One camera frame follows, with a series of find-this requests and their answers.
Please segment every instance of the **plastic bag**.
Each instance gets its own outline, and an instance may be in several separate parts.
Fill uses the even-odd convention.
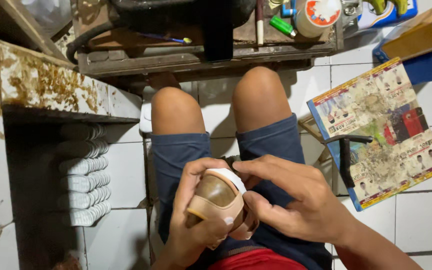
[[[21,0],[21,3],[50,37],[73,18],[70,0]]]

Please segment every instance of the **hand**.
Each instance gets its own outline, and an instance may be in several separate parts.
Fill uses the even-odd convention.
[[[185,225],[188,216],[186,209],[195,195],[196,185],[205,170],[210,168],[229,169],[229,166],[224,160],[210,157],[188,162],[184,166],[177,187],[169,225],[169,238],[163,254],[165,260],[180,267],[194,264],[207,245],[222,242],[233,227],[233,223],[226,224],[222,219],[203,220],[192,228],[187,228]]]
[[[243,198],[260,221],[289,237],[335,245],[349,241],[358,221],[331,192],[320,170],[271,155],[234,162],[233,168],[248,179],[247,188],[255,186],[256,179],[267,179],[294,198],[283,208],[246,192]]]

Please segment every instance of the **yellow item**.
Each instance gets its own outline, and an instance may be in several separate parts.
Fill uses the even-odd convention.
[[[368,2],[374,8],[376,15],[381,15],[386,9],[386,0],[363,0]]]
[[[389,1],[393,2],[393,4],[396,6],[397,14],[399,16],[408,12],[408,0],[389,0]]]

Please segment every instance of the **red shirt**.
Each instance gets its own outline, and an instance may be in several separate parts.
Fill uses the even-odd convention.
[[[307,270],[300,263],[283,257],[271,249],[256,249],[227,257],[208,270]]]

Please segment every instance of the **leg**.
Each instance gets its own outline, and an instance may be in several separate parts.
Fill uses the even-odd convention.
[[[265,67],[249,70],[234,90],[233,108],[242,160],[271,154],[304,164],[296,116],[276,72]],[[293,200],[269,181],[255,189],[271,204],[285,207]]]
[[[236,86],[233,108],[242,160],[271,154],[304,164],[298,121],[291,113],[276,72],[264,67],[249,70]],[[294,199],[268,180],[261,181],[253,191],[263,195],[271,204],[282,207]],[[251,239],[308,269],[331,269],[332,258],[324,243],[287,237],[264,223]]]
[[[265,67],[249,70],[233,93],[237,132],[243,133],[292,115],[279,75]]]
[[[160,201],[158,232],[166,242],[184,165],[210,157],[211,152],[201,109],[191,95],[165,87],[154,95],[151,107],[153,162]]]

